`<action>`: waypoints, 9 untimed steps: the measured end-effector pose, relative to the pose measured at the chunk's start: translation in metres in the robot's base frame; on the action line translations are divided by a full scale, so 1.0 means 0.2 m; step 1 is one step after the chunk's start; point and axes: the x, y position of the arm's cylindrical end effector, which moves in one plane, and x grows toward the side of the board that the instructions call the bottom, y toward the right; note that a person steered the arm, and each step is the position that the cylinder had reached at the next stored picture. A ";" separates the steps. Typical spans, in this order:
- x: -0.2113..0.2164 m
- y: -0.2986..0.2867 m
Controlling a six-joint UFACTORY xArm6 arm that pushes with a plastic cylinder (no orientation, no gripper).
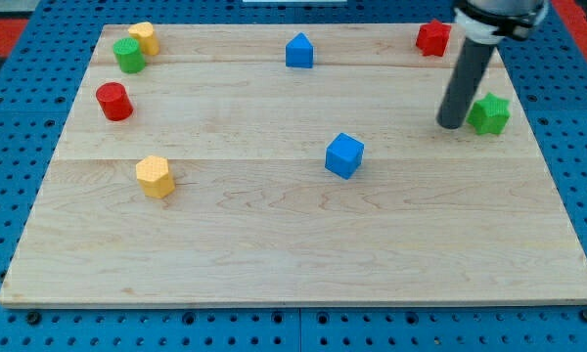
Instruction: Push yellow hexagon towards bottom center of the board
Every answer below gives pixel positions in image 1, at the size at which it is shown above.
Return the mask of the robot wrist flange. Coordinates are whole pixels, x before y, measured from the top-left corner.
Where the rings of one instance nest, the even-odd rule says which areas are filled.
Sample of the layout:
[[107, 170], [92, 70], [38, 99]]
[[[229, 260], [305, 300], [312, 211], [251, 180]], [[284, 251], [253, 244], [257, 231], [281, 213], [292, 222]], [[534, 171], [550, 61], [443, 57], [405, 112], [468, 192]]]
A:
[[497, 45], [504, 38], [524, 41], [549, 12], [548, 0], [455, 0], [455, 23], [473, 42]]

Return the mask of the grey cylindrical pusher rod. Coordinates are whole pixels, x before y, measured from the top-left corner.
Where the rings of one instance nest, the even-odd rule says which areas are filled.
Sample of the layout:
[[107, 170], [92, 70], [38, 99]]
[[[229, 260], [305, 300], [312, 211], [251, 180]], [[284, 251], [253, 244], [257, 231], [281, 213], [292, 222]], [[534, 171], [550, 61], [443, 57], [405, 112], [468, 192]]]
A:
[[436, 115], [439, 126], [454, 130], [463, 125], [494, 48], [465, 39]]

